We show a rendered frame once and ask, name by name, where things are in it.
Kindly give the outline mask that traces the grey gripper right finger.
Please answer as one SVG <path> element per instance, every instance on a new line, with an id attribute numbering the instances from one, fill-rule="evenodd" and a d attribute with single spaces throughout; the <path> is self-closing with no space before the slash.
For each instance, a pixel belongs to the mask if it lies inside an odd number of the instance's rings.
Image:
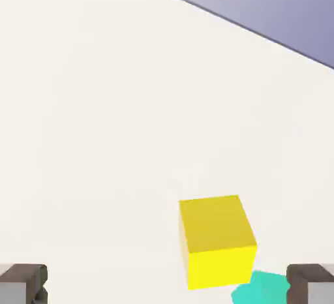
<path id="1" fill-rule="evenodd" d="M 334 264 L 290 264 L 287 304 L 334 304 Z"/>

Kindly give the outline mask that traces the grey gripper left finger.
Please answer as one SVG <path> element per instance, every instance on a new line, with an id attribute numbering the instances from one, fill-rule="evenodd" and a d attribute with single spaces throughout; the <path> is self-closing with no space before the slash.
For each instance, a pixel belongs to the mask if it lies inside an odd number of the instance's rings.
<path id="1" fill-rule="evenodd" d="M 0 304 L 48 304 L 44 264 L 0 264 Z"/>

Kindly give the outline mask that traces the small turquoise cube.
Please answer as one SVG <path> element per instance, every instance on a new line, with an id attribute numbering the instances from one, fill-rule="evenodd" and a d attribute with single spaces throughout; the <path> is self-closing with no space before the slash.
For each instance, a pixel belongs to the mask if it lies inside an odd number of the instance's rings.
<path id="1" fill-rule="evenodd" d="M 232 292 L 233 304 L 286 304 L 290 285 L 284 275 L 253 271 L 250 283 Z"/>

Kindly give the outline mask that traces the small yellow cube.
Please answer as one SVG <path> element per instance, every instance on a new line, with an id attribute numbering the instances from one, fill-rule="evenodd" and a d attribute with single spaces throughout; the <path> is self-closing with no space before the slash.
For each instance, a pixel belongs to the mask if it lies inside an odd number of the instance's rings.
<path id="1" fill-rule="evenodd" d="M 238 195 L 179 201 L 187 288 L 250 282 L 257 242 Z"/>

